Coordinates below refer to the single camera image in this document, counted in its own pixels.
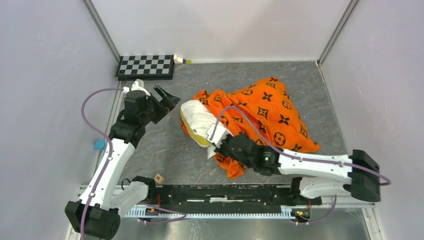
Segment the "white quilted pillow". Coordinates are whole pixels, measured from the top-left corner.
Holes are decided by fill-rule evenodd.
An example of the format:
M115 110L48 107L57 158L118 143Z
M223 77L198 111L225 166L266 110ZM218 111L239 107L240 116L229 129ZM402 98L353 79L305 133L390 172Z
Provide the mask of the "white quilted pillow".
M217 118L199 100L194 99L181 105L180 117L188 135L199 146L206 149L209 159L214 157L217 154L215 152L216 147L209 143L206 138L207 130L212 124L217 123Z

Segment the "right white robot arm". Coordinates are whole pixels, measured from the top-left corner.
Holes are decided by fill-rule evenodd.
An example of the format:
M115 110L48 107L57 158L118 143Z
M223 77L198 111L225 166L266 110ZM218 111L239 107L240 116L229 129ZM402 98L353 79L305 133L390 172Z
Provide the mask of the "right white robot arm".
M245 134L209 136L207 140L215 153L261 175L298 175L288 191L295 204L330 195L350 195L369 203L381 201L380 166L363 150L343 155L299 153L258 145Z

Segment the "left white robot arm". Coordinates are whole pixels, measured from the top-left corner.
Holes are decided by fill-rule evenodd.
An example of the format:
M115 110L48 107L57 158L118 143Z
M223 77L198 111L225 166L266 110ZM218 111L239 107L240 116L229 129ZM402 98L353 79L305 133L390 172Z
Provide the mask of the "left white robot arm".
M80 239L87 236L100 240L111 240L117 233L121 219L137 203L153 203L157 198L155 180L135 177L121 193L114 195L116 183L129 160L146 133L146 126L157 124L181 101L156 85L153 88L160 96L157 100L143 87L113 88L122 91L124 108L118 114L109 134L90 123L85 114L85 107L90 98L108 89L91 93L82 103L80 113L84 122L106 141L105 152L91 181L77 201L69 201L65 207L73 230L80 234Z

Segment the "orange patterned pillowcase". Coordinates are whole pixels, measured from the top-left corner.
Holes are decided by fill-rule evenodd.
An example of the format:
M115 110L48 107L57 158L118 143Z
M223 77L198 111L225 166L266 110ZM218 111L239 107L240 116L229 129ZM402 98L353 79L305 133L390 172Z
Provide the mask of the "orange patterned pillowcase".
M191 100L199 100L233 136L246 134L258 145L267 139L277 148L300 153L315 153L321 148L309 137L306 124L277 77L260 79L232 93L201 90ZM230 157L217 153L213 158L230 179L245 173L245 166Z

